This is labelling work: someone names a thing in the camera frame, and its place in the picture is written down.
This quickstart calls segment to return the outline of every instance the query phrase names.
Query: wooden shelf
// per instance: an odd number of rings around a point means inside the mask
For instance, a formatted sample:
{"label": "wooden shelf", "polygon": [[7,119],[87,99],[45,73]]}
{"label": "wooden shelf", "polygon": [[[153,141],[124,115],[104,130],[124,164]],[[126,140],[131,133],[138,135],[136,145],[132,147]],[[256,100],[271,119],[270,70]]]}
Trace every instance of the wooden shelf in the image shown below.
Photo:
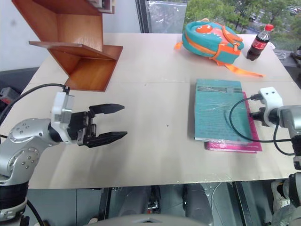
{"label": "wooden shelf", "polygon": [[[103,15],[86,0],[12,0],[76,90],[105,91],[122,46],[103,44]],[[111,0],[106,4],[111,11]]]}

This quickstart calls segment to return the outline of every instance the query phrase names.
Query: white wall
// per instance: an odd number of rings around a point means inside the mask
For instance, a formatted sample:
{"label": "white wall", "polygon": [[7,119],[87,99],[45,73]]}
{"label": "white wall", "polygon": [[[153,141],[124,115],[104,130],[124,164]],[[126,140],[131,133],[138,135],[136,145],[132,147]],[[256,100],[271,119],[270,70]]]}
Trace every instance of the white wall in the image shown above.
{"label": "white wall", "polygon": [[[103,15],[104,32],[140,32],[135,0],[116,0],[115,14]],[[39,40],[11,0],[0,0],[0,71],[38,67],[49,55],[31,46]]]}

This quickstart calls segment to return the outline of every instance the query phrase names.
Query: teal book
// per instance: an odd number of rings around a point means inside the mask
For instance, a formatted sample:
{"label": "teal book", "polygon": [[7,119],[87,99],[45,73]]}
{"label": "teal book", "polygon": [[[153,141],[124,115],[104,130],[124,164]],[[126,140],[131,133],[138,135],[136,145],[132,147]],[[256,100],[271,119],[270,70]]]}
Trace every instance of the teal book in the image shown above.
{"label": "teal book", "polygon": [[[229,123],[231,108],[243,99],[239,81],[198,79],[195,96],[195,139],[219,143],[250,143],[235,133]],[[238,105],[232,115],[234,126],[252,137],[246,105]]]}

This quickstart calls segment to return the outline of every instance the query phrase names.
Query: coca-cola bottle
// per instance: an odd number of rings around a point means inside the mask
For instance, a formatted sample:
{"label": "coca-cola bottle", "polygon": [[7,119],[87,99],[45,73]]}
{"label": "coca-cola bottle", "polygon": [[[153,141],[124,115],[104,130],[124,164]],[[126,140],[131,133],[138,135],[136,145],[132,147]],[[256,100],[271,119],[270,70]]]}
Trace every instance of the coca-cola bottle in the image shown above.
{"label": "coca-cola bottle", "polygon": [[273,29],[273,25],[267,24],[264,30],[256,36],[246,56],[247,59],[253,61],[260,56],[260,53],[263,51],[263,49],[269,42],[270,33]]}

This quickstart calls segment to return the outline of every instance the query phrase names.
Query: red bottle label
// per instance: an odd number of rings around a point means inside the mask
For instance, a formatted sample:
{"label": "red bottle label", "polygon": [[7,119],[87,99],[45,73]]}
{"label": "red bottle label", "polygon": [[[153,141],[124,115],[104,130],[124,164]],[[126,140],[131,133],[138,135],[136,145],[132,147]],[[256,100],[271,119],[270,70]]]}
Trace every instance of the red bottle label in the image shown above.
{"label": "red bottle label", "polygon": [[255,39],[252,43],[252,46],[256,49],[264,49],[267,44],[267,42],[260,42]]}

